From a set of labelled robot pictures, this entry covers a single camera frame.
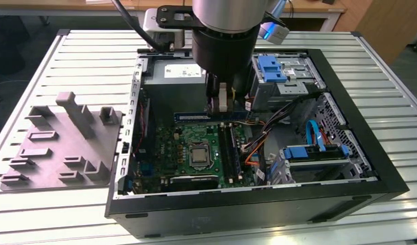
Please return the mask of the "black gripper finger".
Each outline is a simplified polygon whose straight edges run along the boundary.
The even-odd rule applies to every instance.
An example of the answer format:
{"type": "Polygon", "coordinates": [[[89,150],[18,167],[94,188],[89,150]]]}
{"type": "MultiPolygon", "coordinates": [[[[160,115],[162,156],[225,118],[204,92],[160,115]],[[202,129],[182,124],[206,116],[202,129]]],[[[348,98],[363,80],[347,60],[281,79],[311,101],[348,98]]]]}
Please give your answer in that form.
{"type": "Polygon", "coordinates": [[[232,113],[234,108],[233,77],[208,73],[206,97],[209,114],[232,113]]]}

